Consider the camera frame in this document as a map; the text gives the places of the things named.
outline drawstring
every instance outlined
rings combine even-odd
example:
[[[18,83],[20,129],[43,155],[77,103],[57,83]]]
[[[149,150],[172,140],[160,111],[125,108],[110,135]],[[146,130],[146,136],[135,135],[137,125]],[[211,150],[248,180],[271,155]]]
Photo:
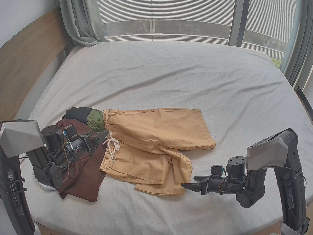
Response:
[[[111,151],[111,148],[110,148],[110,143],[111,143],[111,141],[114,143],[114,150],[113,150],[113,152]],[[116,158],[115,158],[114,154],[115,154],[115,151],[118,151],[118,150],[119,150],[119,141],[118,141],[117,139],[115,139],[115,138],[112,137],[112,132],[110,131],[110,139],[106,140],[106,141],[103,143],[103,145],[104,145],[105,143],[108,143],[108,147],[109,147],[109,152],[110,152],[110,155],[111,155],[111,159],[113,160],[113,163],[115,163],[115,162],[114,162],[114,159],[116,160]]]

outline wrinkled sheet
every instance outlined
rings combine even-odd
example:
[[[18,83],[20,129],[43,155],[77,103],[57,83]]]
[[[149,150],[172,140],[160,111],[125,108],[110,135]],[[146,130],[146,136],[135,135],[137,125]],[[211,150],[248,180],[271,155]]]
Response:
[[[130,41],[76,47],[37,102],[30,119],[55,124],[71,107],[138,110],[201,108],[216,148],[185,151],[193,176],[245,156],[253,143],[291,127],[313,197],[313,126],[296,93],[271,59],[239,47],[178,41]],[[98,201],[46,191],[21,163],[33,218],[66,234],[251,234],[282,218],[273,169],[265,195],[242,208],[235,195],[187,191],[155,196],[106,175]]]

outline clothing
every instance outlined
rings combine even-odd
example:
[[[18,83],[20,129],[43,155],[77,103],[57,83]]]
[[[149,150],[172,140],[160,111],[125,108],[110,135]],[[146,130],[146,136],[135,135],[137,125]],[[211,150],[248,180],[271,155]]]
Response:
[[[61,130],[71,124],[75,125],[78,134],[91,131],[87,125],[75,119],[62,119],[57,122],[57,126]],[[61,188],[58,189],[61,198],[64,199],[67,194],[71,194],[78,198],[88,200],[89,202],[97,201],[99,187],[105,176],[105,172],[99,170],[105,149],[106,145],[103,146],[100,144],[95,151],[91,153],[90,158],[81,161],[89,156],[88,152],[84,152],[79,156],[79,161],[81,162],[70,166],[70,173],[67,180],[62,184]]]
[[[92,108],[87,107],[72,107],[69,110],[66,110],[65,115],[62,117],[62,119],[76,119],[85,125],[87,125],[87,116],[91,112]]]
[[[178,149],[211,149],[216,144],[200,109],[105,110],[103,118],[119,147],[116,141],[107,146],[100,169],[147,193],[184,194],[181,183],[189,183],[192,164]]]
[[[87,125],[96,132],[105,131],[103,112],[92,110],[87,116]]]

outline olive green cloth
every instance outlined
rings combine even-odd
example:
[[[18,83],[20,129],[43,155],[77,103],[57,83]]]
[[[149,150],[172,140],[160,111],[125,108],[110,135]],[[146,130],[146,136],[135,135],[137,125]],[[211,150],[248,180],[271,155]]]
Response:
[[[92,110],[87,116],[87,125],[96,132],[105,131],[103,112]]]

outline wooden bed frame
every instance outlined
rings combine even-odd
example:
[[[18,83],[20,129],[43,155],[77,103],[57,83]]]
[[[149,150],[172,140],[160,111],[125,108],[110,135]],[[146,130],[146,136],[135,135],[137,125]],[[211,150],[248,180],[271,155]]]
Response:
[[[69,43],[58,7],[26,26],[0,49],[0,120],[14,119],[33,84]],[[313,205],[307,213],[312,215],[312,210]],[[271,233],[280,234],[280,221],[254,235]]]

